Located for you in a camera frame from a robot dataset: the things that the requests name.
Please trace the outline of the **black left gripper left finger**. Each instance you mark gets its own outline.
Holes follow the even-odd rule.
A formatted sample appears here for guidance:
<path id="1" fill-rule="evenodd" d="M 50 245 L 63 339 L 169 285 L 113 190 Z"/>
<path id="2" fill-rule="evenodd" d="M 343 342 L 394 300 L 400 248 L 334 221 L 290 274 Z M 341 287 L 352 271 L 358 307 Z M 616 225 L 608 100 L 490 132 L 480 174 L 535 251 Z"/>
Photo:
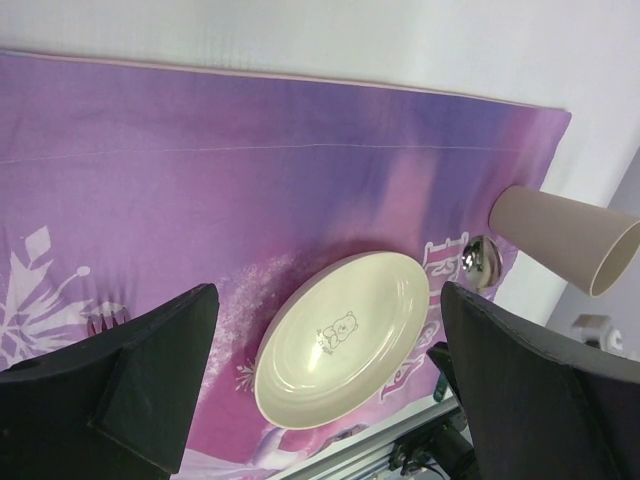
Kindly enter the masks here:
<path id="1" fill-rule="evenodd" d="M 1 373 L 4 479 L 179 472 L 219 311 L 213 284 Z"/>

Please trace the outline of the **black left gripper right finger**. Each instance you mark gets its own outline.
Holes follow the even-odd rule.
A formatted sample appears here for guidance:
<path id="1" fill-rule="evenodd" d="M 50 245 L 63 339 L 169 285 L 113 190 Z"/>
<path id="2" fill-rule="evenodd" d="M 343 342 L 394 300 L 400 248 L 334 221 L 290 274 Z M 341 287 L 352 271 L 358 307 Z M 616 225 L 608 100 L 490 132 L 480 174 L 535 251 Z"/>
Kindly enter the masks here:
<path id="1" fill-rule="evenodd" d="M 484 479 L 636 479 L 639 364 L 446 282 L 442 320 Z"/>

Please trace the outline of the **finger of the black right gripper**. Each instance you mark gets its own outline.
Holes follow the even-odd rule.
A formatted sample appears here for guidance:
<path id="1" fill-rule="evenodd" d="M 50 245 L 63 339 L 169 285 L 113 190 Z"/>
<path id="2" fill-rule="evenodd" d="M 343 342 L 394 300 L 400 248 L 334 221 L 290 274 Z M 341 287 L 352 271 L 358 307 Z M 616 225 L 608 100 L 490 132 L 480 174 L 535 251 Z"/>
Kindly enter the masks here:
<path id="1" fill-rule="evenodd" d="M 444 395 L 447 390 L 450 390 L 454 395 L 457 395 L 458 385 L 448 344 L 446 342 L 438 342 L 428 350 L 427 354 L 439 370 L 434 394 Z"/>

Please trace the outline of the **pink fork patterned handle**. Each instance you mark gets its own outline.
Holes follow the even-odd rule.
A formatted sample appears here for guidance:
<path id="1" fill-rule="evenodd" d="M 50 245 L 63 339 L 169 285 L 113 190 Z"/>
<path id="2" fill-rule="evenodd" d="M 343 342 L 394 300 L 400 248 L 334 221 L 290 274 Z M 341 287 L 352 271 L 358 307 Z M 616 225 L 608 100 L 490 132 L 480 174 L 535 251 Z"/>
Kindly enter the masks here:
<path id="1" fill-rule="evenodd" d="M 97 334 L 106 332 L 116 326 L 122 325 L 129 320 L 128 310 L 123 308 L 117 312 L 111 311 L 110 313 L 100 313 L 98 315 L 92 315 L 88 318 L 87 332 L 88 336 L 92 337 Z"/>

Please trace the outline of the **silver spoon green handle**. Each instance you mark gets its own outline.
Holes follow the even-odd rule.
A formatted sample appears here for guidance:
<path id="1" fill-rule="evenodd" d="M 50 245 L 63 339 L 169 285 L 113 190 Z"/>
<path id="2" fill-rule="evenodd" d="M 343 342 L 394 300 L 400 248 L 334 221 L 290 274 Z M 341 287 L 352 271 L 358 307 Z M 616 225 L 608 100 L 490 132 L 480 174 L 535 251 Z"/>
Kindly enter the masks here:
<path id="1" fill-rule="evenodd" d="M 502 257 L 495 242 L 484 235 L 473 237 L 463 249 L 461 269 L 468 286 L 476 293 L 493 288 L 501 279 L 503 270 Z M 433 392 L 434 401 L 442 402 L 446 393 L 435 395 Z M 459 388 L 454 397 L 459 399 Z"/>

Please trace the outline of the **cream round plate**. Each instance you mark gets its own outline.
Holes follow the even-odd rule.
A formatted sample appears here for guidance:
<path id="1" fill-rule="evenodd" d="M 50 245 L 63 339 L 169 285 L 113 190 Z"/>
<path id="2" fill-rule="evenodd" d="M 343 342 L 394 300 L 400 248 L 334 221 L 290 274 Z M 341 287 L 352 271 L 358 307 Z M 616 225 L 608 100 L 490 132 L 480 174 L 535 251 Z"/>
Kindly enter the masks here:
<path id="1" fill-rule="evenodd" d="M 258 410 L 288 430 L 348 415 L 409 357 L 429 304 L 427 275 L 405 254 L 365 252 L 327 266 L 285 301 L 260 342 Z"/>

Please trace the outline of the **cream beige cup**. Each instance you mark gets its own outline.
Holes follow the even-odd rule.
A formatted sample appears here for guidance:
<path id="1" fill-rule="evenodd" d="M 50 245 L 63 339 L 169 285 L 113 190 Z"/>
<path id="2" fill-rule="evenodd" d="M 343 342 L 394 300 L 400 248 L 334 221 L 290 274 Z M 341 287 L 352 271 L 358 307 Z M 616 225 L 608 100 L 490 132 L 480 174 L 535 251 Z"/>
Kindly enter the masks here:
<path id="1" fill-rule="evenodd" d="M 522 186 L 499 196 L 489 226 L 592 298 L 607 292 L 639 252 L 638 218 Z"/>

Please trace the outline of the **purple Elsa placemat cloth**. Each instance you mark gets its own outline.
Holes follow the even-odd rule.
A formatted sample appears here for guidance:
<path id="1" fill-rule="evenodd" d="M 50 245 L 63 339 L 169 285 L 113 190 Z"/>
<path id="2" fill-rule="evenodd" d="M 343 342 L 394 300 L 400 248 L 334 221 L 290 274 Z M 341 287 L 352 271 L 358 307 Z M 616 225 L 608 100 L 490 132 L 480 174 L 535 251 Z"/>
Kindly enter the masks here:
<path id="1" fill-rule="evenodd" d="M 407 90 L 1 57 L 1 365 L 213 283 L 221 310 L 181 470 L 265 479 L 378 424 L 437 378 L 440 291 L 513 184 L 539 188 L 562 109 Z M 419 261 L 416 348 L 346 418 L 274 427 L 256 352 L 306 279 L 356 253 Z"/>

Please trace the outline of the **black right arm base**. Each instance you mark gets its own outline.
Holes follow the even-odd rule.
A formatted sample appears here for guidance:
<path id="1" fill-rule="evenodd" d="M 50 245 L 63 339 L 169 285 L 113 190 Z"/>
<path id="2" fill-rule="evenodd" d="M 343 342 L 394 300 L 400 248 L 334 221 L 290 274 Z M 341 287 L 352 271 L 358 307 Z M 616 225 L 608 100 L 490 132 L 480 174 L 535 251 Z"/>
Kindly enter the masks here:
<path id="1" fill-rule="evenodd" d="M 481 479 L 472 443 L 449 420 L 437 420 L 397 439 L 389 467 L 402 476 L 431 471 L 450 479 Z"/>

